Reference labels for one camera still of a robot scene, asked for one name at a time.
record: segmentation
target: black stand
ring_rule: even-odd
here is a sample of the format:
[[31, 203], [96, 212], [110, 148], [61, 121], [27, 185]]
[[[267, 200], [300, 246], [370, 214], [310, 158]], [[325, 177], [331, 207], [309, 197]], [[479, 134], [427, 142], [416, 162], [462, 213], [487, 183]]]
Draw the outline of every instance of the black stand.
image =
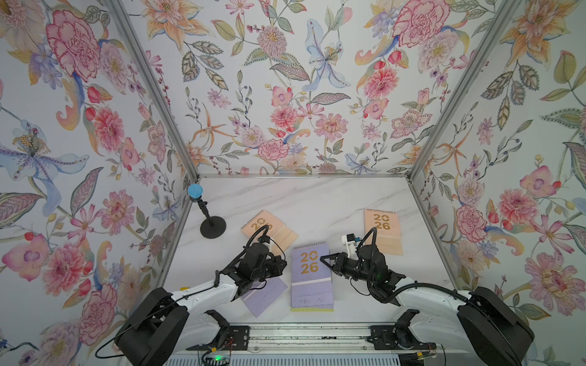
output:
[[198, 199], [197, 204], [199, 205], [199, 209], [206, 216], [206, 219], [203, 220], [202, 225], [199, 227], [199, 231], [202, 233], [203, 237], [207, 239], [215, 239], [224, 234], [224, 231], [226, 230], [226, 222], [224, 219], [219, 216], [210, 217], [210, 213], [207, 211], [207, 202], [204, 202], [202, 199]]

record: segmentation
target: peach desk calendar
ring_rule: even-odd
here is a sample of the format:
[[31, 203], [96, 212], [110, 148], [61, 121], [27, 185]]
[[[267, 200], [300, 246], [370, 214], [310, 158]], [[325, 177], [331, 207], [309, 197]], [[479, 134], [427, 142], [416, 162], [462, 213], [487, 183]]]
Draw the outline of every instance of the peach desk calendar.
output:
[[[364, 234], [372, 227], [377, 228], [376, 247], [381, 253], [403, 255], [399, 217], [391, 211], [364, 210]], [[370, 244], [372, 235], [364, 242]]]

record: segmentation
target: calendar page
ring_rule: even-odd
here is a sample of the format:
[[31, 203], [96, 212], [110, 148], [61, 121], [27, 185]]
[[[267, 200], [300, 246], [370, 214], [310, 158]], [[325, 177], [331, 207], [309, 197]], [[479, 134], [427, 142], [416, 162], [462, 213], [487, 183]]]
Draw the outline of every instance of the calendar page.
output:
[[[242, 226], [240, 231], [247, 237], [250, 238], [259, 228], [264, 225], [268, 225], [268, 236], [270, 236], [283, 251], [297, 239], [299, 236], [293, 230], [289, 229], [285, 223], [279, 220], [275, 215], [271, 214], [267, 210], [260, 211], [256, 216], [252, 218], [246, 225]], [[275, 255], [279, 255], [281, 251], [279, 248], [272, 243], [271, 252]]]
[[[401, 226], [399, 217], [391, 211], [364, 210], [364, 234], [373, 227], [377, 228], [376, 246], [381, 253], [403, 255], [401, 244]], [[364, 243], [370, 244], [372, 236]]]

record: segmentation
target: pink flower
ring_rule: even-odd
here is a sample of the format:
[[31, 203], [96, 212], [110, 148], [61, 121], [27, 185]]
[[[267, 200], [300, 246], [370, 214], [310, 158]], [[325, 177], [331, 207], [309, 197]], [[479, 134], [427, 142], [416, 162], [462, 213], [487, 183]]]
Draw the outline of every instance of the pink flower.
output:
[[260, 144], [265, 142], [266, 139], [263, 135], [263, 130], [258, 126], [254, 126], [249, 129], [245, 129], [242, 132], [242, 143], [249, 148], [257, 148]]
[[297, 122], [297, 111], [290, 105], [282, 105], [275, 108], [271, 114], [271, 121], [280, 128], [287, 129]]
[[458, 187], [460, 201], [472, 207], [477, 207], [484, 194], [484, 183], [474, 179], [466, 179]]
[[138, 171], [140, 172], [138, 174], [138, 179], [145, 186], [148, 186], [149, 184], [151, 184], [152, 182], [155, 181], [155, 169], [152, 169], [149, 167], [148, 168], [142, 167], [142, 168], [138, 169]]
[[109, 108], [100, 108], [94, 118], [94, 131], [104, 149], [116, 151], [122, 145], [124, 127], [118, 112], [112, 112]]
[[43, 331], [36, 353], [37, 365], [69, 365], [77, 353], [79, 328], [77, 320], [59, 321]]
[[309, 119], [311, 119], [314, 115], [323, 116], [323, 114], [320, 113], [323, 112], [323, 107], [320, 107], [319, 104], [314, 104], [312, 106], [311, 103], [307, 103], [305, 108], [299, 107], [299, 110], [301, 111], [300, 117], [309, 117]]
[[279, 105], [287, 105], [293, 98], [291, 88], [288, 90], [281, 87], [274, 87], [272, 89], [272, 106], [277, 107]]
[[395, 70], [388, 68], [376, 70], [366, 82], [364, 93], [369, 98], [385, 97], [397, 87], [398, 82], [399, 78]]
[[258, 147], [258, 154], [267, 160], [279, 160], [289, 154], [289, 145], [284, 145], [281, 140], [272, 139]]
[[540, 166], [520, 181], [521, 188], [525, 188], [535, 197], [546, 197], [555, 194], [556, 188], [552, 183], [553, 175], [547, 165]]
[[68, 292], [79, 281], [86, 264], [83, 250], [76, 244], [67, 243], [55, 249], [43, 271], [43, 281], [47, 294], [58, 296], [61, 291]]
[[500, 195], [499, 209], [505, 219], [519, 225], [528, 224], [539, 212], [533, 197], [519, 188]]
[[215, 91], [214, 89], [210, 89], [207, 92], [207, 99], [213, 104], [213, 106], [218, 106], [220, 108], [226, 109], [227, 105], [230, 105], [230, 101], [225, 96], [221, 95], [219, 91]]
[[580, 292], [586, 291], [586, 282], [572, 276], [578, 273], [576, 267], [562, 268], [564, 257], [555, 252], [553, 256], [547, 253], [537, 255], [537, 262], [531, 258], [526, 259], [525, 272], [533, 279], [529, 281], [531, 292], [529, 297], [537, 301], [543, 300], [543, 305], [553, 310], [553, 302], [556, 301], [557, 311], [565, 316], [572, 315], [574, 309], [586, 310], [585, 299]]
[[471, 242], [479, 242], [488, 235], [484, 228], [486, 220], [482, 213], [472, 206], [464, 205], [456, 212], [458, 229]]
[[127, 137], [122, 144], [120, 156], [122, 157], [122, 165], [128, 170], [132, 170], [131, 166], [141, 161], [130, 137]]
[[408, 110], [401, 118], [395, 118], [393, 123], [394, 131], [391, 138], [398, 139], [417, 131], [417, 129], [431, 119], [431, 114], [420, 114], [416, 110]]
[[161, 61], [161, 57], [159, 55], [157, 56], [152, 56], [151, 57], [151, 51], [150, 50], [146, 50], [145, 51], [146, 57], [148, 59], [148, 63], [151, 64], [151, 66], [153, 67], [161, 67], [163, 66], [163, 64], [159, 64], [157, 62]]
[[69, 234], [67, 235], [68, 239], [71, 239], [71, 238], [79, 235], [79, 241], [81, 242], [82, 240], [84, 240], [86, 238], [86, 234], [88, 232], [94, 231], [94, 228], [90, 227], [90, 224], [96, 219], [96, 217], [98, 217], [98, 213], [96, 213], [94, 215], [95, 208], [96, 207], [91, 204], [90, 211], [87, 213], [86, 209], [82, 207], [81, 210], [79, 210], [81, 220], [78, 220], [75, 217], [71, 219], [71, 224], [75, 227], [79, 227], [79, 229], [76, 229], [74, 231], [70, 231]]
[[230, 0], [230, 2], [232, 4], [226, 4], [226, 9], [234, 9], [230, 12], [230, 14], [234, 14], [237, 11], [240, 11], [241, 14], [244, 14], [245, 9], [249, 9], [254, 6], [254, 4], [251, 3], [247, 4], [247, 0]]
[[30, 282], [40, 275], [40, 269], [47, 262], [48, 256], [49, 244], [43, 235], [36, 235], [29, 243], [10, 249], [2, 256], [2, 263]]
[[458, 41], [458, 35], [451, 29], [446, 29], [433, 36], [419, 48], [419, 62], [417, 63], [419, 70], [429, 70], [446, 61]]
[[380, 132], [373, 124], [370, 124], [369, 126], [364, 126], [362, 128], [362, 136], [367, 137], [369, 140], [374, 140], [380, 137]]
[[544, 242], [546, 239], [550, 240], [551, 246], [556, 250], [556, 252], [560, 253], [559, 248], [567, 251], [568, 253], [572, 253], [574, 248], [567, 245], [566, 243], [562, 242], [561, 240], [572, 240], [573, 237], [570, 234], [555, 234], [556, 231], [561, 229], [564, 225], [562, 221], [554, 222], [551, 227], [548, 226], [549, 217], [547, 215], [541, 215], [541, 225], [537, 224], [535, 221], [530, 220], [531, 225], [535, 228], [537, 232], [542, 233], [543, 235], [539, 237], [540, 242]]
[[348, 131], [346, 129], [347, 124], [348, 121], [343, 119], [341, 115], [336, 114], [334, 117], [333, 113], [330, 113], [327, 118], [326, 116], [321, 116], [319, 121], [315, 123], [318, 127], [315, 129], [315, 134], [325, 136], [326, 139], [333, 142]]
[[375, 99], [366, 106], [364, 114], [367, 114], [372, 119], [379, 119], [383, 115], [384, 109], [387, 108], [388, 103], [387, 98], [382, 100]]
[[47, 40], [61, 67], [85, 82], [96, 77], [100, 68], [100, 48], [90, 25], [69, 10], [53, 12], [53, 23], [47, 24]]
[[419, 45], [440, 31], [448, 15], [444, 0], [410, 0], [393, 26], [393, 37], [399, 36], [399, 46]]
[[151, 119], [151, 112], [149, 111], [147, 106], [144, 105], [143, 103], [138, 103], [138, 111], [140, 112], [140, 114], [142, 115], [142, 117], [145, 120]]
[[285, 35], [277, 27], [267, 26], [257, 38], [263, 51], [273, 59], [276, 59], [287, 50]]
[[165, 128], [163, 123], [159, 121], [156, 126], [147, 130], [150, 143], [148, 144], [148, 152], [155, 155], [157, 161], [160, 163], [165, 160], [165, 153], [167, 153]]
[[101, 291], [92, 291], [90, 300], [83, 305], [79, 320], [79, 340], [88, 346], [94, 344], [108, 330], [118, 301], [116, 290], [105, 283]]
[[116, 192], [110, 192], [110, 200], [104, 200], [104, 206], [98, 213], [102, 216], [102, 227], [110, 227], [110, 236], [120, 234], [122, 226], [130, 225], [134, 222], [134, 206], [132, 197], [126, 194], [123, 189]]
[[102, 73], [116, 90], [124, 93], [128, 80], [127, 68], [124, 64], [120, 50], [112, 43], [104, 42], [100, 50], [100, 66]]

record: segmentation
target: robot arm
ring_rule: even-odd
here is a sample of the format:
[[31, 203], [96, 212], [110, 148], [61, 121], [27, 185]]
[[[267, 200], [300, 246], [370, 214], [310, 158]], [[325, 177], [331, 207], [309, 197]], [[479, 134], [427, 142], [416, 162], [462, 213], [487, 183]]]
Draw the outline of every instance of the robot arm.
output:
[[[154, 289], [120, 328], [114, 342], [134, 366], [160, 366], [177, 351], [198, 344], [220, 348], [227, 322], [212, 309], [252, 290], [255, 281], [280, 276], [287, 262], [265, 243], [269, 226], [257, 230], [244, 250], [213, 281], [169, 293]], [[263, 231], [257, 242], [255, 237]]]
[[[372, 245], [362, 245], [371, 234]], [[492, 291], [449, 290], [391, 271], [376, 247], [376, 228], [361, 240], [356, 255], [358, 259], [336, 253], [321, 261], [339, 276], [366, 281], [379, 302], [408, 309], [395, 326], [399, 347], [409, 349], [414, 341], [439, 343], [475, 352], [489, 366], [521, 365], [534, 334]]]

